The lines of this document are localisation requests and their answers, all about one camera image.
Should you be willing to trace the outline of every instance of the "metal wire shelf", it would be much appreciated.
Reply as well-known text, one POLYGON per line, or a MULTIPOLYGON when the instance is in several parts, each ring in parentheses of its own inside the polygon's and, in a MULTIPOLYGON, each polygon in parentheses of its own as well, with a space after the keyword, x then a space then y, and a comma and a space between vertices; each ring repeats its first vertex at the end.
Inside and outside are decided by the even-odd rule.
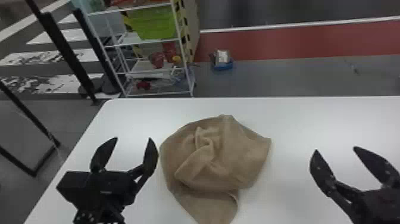
POLYGON ((82 9, 84 15, 86 16, 87 23, 89 27, 92 29, 93 34, 99 41, 102 46, 102 50, 104 55, 106 56, 107 62, 110 63, 114 60, 119 62, 120 67, 116 69, 112 64, 112 71, 117 78, 118 84, 122 90, 123 97, 137 97, 137 96, 145 96, 145 95, 165 95, 165 94, 183 94, 189 93, 193 96, 193 89, 195 85, 195 77, 193 71, 189 71, 190 68, 188 66, 188 55, 185 52, 183 47, 183 39, 184 35, 182 32, 184 31, 183 27, 183 18, 178 18, 179 10, 182 9, 181 0, 170 0, 170 2, 159 3, 159 4, 146 4, 139 7, 130 7, 130 8, 119 8, 115 7, 106 9, 104 11, 97 11, 93 13, 87 13, 87 9, 82 9), (128 32, 123 23, 122 17, 118 18, 118 12, 125 11, 133 11, 133 10, 142 10, 146 8, 154 8, 154 7, 164 7, 171 6, 172 16, 174 18, 174 24, 176 29, 176 38, 171 39, 146 39, 142 40, 136 32, 128 32), (113 16, 106 16, 107 14, 114 13, 113 16), (101 42, 101 38, 107 38, 107 36, 100 35, 96 33, 95 24, 92 23, 90 16, 97 15, 96 18, 101 18, 105 20, 104 23, 97 24, 97 30, 102 33, 104 29, 107 29, 107 36, 109 36, 109 41, 107 43, 101 42), (148 51, 147 45, 153 43, 164 43, 164 42, 177 42, 177 53, 181 57, 181 62, 179 62, 179 66, 174 65, 172 63, 164 62, 164 66, 160 69, 155 69, 152 63, 145 59, 146 55, 138 55, 135 52, 135 46, 144 46, 143 48, 148 51), (107 53, 110 53, 110 50, 115 55, 115 59, 110 60, 110 56, 107 53), (177 82, 176 74, 179 74, 181 77, 177 82), (126 77, 126 81, 122 83, 120 80, 120 76, 123 75, 126 77), (159 80, 160 82, 171 81, 172 85, 167 86, 157 86, 153 85, 152 89, 144 90, 137 89, 135 83, 141 81, 142 79, 151 78, 159 80))

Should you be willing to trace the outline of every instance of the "floor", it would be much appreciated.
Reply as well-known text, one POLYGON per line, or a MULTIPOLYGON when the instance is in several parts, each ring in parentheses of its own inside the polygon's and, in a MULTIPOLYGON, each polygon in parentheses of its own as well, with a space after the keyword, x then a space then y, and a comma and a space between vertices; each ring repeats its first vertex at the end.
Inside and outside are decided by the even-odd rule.
MULTIPOLYGON (((90 101, 85 99, 31 100, 24 103, 62 143, 62 146, 45 163, 36 178, 23 173, 0 156, 0 216, 2 223, 18 224, 25 221, 31 209, 40 199, 40 196, 100 109, 99 106, 91 106, 90 101)), ((29 165, 29 162, 37 161, 23 157, 25 154, 38 158, 49 148, 49 142, 43 137, 42 133, 23 116, 23 113, 12 102, 0 101, 0 117, 2 117, 1 145, 4 147, 6 145, 6 150, 13 153, 24 163, 29 165), (23 142, 23 146, 16 145, 16 142, 23 142)))
POLYGON ((400 15, 396 0, 197 0, 202 29, 400 15))
MULTIPOLYGON (((4 37, 12 24, 30 15, 23 1, 15 1, 0 3, 0 80, 23 99, 63 146, 37 178, 0 157, 0 216, 4 223, 23 223, 101 107, 81 99, 76 91, 78 81, 37 21, 25 21, 29 25, 4 37)), ((36 2, 43 8, 59 1, 36 2)), ((292 0, 198 0, 198 5, 201 29, 400 15, 400 3, 394 0, 307 0, 301 4, 292 0)), ((89 76, 99 77, 102 68, 71 15, 72 8, 65 1, 51 13, 89 76)), ((398 26, 393 22, 204 33, 196 55, 195 96, 400 95, 398 26), (251 40, 244 48, 243 37, 251 40), (208 54, 216 48, 231 50, 236 60, 232 70, 216 72, 211 68, 208 54)), ((33 166, 48 149, 49 141, 3 94, 0 119, 0 144, 33 166)))

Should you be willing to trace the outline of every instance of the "shelf rack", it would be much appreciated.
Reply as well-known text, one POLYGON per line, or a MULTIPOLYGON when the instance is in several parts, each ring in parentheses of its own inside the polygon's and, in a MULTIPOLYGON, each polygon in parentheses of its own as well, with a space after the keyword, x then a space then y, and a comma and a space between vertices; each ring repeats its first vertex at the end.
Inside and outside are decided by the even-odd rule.
POLYGON ((184 0, 170 0, 163 3, 148 3, 138 7, 106 8, 103 1, 103 10, 92 11, 88 4, 88 0, 80 0, 80 8, 85 15, 85 19, 91 28, 94 36, 102 46, 103 53, 107 63, 117 78, 117 82, 121 87, 123 97, 139 97, 147 95, 165 95, 165 94, 190 94, 193 96, 195 87, 195 74, 193 69, 189 67, 192 62, 193 52, 188 49, 190 40, 186 34, 188 25, 184 0), (171 39, 146 39, 142 40, 136 32, 130 32, 126 29, 122 14, 124 12, 142 10, 147 8, 167 7, 170 6, 174 18, 176 37, 171 39), (92 20, 104 19, 104 26, 100 27, 92 20), (101 39, 111 38, 108 43, 104 43, 101 39), (178 46, 177 51, 181 56, 182 62, 175 66, 168 62, 164 62, 164 66, 160 69, 154 69, 146 55, 141 55, 135 48, 147 45, 160 45, 164 42, 175 42, 178 46), (134 57, 128 57, 127 54, 134 54, 134 57), (118 61, 120 67, 115 67, 115 61, 118 61), (138 89, 136 84, 144 78, 151 78, 151 89, 138 89))

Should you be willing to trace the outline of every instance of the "black pole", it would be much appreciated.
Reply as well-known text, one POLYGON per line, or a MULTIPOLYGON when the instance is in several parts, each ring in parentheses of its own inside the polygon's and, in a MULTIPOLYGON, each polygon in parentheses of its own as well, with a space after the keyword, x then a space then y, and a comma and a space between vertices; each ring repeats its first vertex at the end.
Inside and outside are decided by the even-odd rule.
POLYGON ((0 155, 4 156, 8 161, 12 162, 12 164, 16 165, 22 171, 27 173, 29 176, 35 177, 36 173, 34 170, 31 170, 25 164, 23 164, 20 160, 17 160, 13 155, 11 155, 7 150, 0 146, 0 155))
POLYGON ((40 21, 40 15, 42 14, 38 6, 33 0, 25 0, 29 8, 32 10, 36 18, 40 21))
POLYGON ((54 143, 55 146, 60 146, 60 142, 54 135, 47 130, 47 128, 40 122, 40 120, 18 99, 17 96, 11 92, 3 82, 0 81, 0 89, 5 95, 36 125, 36 127, 47 136, 47 138, 54 143))
POLYGON ((89 76, 86 73, 85 69, 83 68, 79 60, 76 58, 74 51, 71 49, 71 46, 68 44, 64 35, 58 28, 51 13, 49 12, 41 13, 38 6, 35 4, 33 0, 25 0, 25 1, 32 10, 32 12, 34 13, 34 15, 36 16, 36 18, 42 24, 43 28, 49 35, 50 39, 53 41, 54 45, 60 51, 61 55, 64 57, 67 64, 70 66, 73 73, 78 78, 82 87, 85 89, 86 93, 91 98, 93 104, 97 105, 98 100, 96 99, 96 96, 93 93, 95 87, 92 81, 89 79, 89 76))
POLYGON ((95 51, 95 54, 98 57, 100 64, 104 69, 105 75, 108 77, 108 80, 110 80, 112 86, 120 92, 121 88, 117 82, 117 79, 114 76, 114 72, 111 69, 110 65, 106 62, 105 55, 101 49, 100 43, 94 37, 92 31, 90 30, 90 28, 85 20, 85 17, 83 16, 82 10, 80 10, 80 8, 77 8, 73 11, 73 13, 75 15, 75 18, 78 20, 80 27, 82 28, 83 32, 85 33, 90 45, 92 46, 93 50, 95 51))

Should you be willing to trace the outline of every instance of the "beige towel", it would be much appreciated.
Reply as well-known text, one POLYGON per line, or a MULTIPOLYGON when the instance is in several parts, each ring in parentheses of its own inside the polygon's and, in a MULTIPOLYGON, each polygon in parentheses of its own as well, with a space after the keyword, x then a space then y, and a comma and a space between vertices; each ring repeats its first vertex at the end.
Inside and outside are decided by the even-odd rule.
POLYGON ((160 147, 167 187, 199 224, 228 224, 238 190, 255 182, 270 145, 233 116, 189 123, 160 147))

